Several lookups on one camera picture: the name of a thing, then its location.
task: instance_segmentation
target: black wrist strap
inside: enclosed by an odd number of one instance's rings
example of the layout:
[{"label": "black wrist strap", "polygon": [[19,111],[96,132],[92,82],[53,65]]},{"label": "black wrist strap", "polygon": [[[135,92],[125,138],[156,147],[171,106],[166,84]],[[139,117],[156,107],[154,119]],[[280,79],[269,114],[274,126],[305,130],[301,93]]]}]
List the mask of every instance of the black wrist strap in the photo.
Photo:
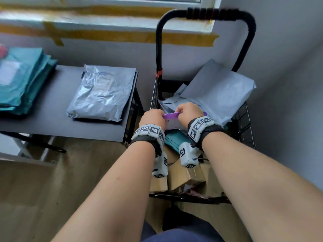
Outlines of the black wrist strap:
[{"label": "black wrist strap", "polygon": [[[187,126],[187,129],[190,129],[192,123],[196,120],[197,118],[195,119],[192,119],[189,123],[188,123],[188,126]],[[195,147],[199,148],[200,150],[203,151],[202,149],[202,142],[204,140],[204,138],[211,132],[224,132],[224,129],[222,126],[219,126],[219,125],[212,125],[212,126],[208,126],[205,128],[205,130],[203,132],[201,132],[201,136],[200,136],[200,139],[199,141],[195,144]]]},{"label": "black wrist strap", "polygon": [[149,142],[151,143],[151,145],[154,147],[155,149],[155,154],[157,156],[161,156],[161,152],[162,150],[160,149],[160,145],[159,143],[157,142],[157,139],[154,138],[154,137],[151,137],[151,136],[148,136],[148,135],[143,135],[143,136],[137,136],[135,137],[130,144],[133,144],[134,142],[137,142],[137,141],[145,141],[145,142]]}]

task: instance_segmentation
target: shopping cart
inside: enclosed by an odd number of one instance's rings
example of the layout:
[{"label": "shopping cart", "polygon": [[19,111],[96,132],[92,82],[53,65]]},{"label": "shopping cart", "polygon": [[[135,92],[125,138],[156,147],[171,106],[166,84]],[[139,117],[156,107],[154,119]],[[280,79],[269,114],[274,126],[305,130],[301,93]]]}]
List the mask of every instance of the shopping cart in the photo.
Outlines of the shopping cart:
[{"label": "shopping cart", "polygon": [[[189,81],[174,81],[174,80],[163,80],[162,79],[162,66],[161,66],[161,34],[164,25],[168,20],[173,18],[186,18],[189,20],[219,20],[219,21],[236,21],[243,20],[248,25],[248,36],[244,41],[239,56],[234,64],[232,71],[237,72],[240,68],[246,53],[251,45],[251,42],[256,32],[256,22],[253,16],[244,11],[238,9],[212,9],[212,8],[188,8],[171,10],[162,16],[159,20],[156,28],[156,77],[154,83],[154,89],[151,99],[150,109],[159,108],[159,100],[163,100],[163,93],[175,93],[176,90],[185,83],[188,85]],[[252,135],[250,116],[248,111],[248,105],[245,102],[237,113],[232,118],[233,134],[232,137],[238,141],[255,148],[254,138]],[[220,197],[212,198],[199,198],[191,195],[175,195],[164,193],[150,193],[150,197],[161,198],[171,201],[182,201],[191,203],[201,204],[219,204],[219,203],[230,203],[228,198],[222,193]]]}]

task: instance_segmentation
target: black table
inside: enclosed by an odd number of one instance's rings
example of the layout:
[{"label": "black table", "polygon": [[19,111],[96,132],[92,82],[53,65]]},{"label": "black table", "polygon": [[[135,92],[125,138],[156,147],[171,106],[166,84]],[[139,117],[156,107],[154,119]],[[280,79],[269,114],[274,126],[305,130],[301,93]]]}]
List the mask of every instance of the black table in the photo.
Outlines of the black table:
[{"label": "black table", "polygon": [[[137,113],[139,111],[139,114],[143,114],[136,89],[138,72],[135,73],[131,94],[123,109],[120,122],[74,120],[67,117],[65,111],[81,83],[82,74],[83,67],[58,65],[26,117],[18,119],[0,116],[0,132],[62,153],[65,151],[60,148],[39,141],[35,142],[19,133],[129,143],[133,135]],[[132,118],[130,127],[127,129],[131,108],[133,108]]]}]

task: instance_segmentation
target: gray mailer bag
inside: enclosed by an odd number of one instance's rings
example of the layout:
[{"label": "gray mailer bag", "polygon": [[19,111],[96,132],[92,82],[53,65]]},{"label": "gray mailer bag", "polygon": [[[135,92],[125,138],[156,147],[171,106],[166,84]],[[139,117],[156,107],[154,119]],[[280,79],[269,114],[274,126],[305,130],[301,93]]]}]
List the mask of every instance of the gray mailer bag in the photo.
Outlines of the gray mailer bag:
[{"label": "gray mailer bag", "polygon": [[84,65],[81,85],[66,114],[71,118],[121,121],[136,69]]}]

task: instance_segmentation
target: wooden floor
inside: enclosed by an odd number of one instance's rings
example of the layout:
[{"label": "wooden floor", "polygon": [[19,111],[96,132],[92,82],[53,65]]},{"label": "wooden floor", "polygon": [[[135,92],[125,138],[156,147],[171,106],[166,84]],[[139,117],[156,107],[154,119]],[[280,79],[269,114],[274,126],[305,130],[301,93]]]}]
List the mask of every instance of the wooden floor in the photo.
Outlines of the wooden floor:
[{"label": "wooden floor", "polygon": [[[120,143],[69,138],[56,167],[0,162],[0,241],[48,242],[125,151]],[[169,203],[150,198],[146,220],[161,231]],[[182,204],[226,242],[250,241],[231,205]]]}]

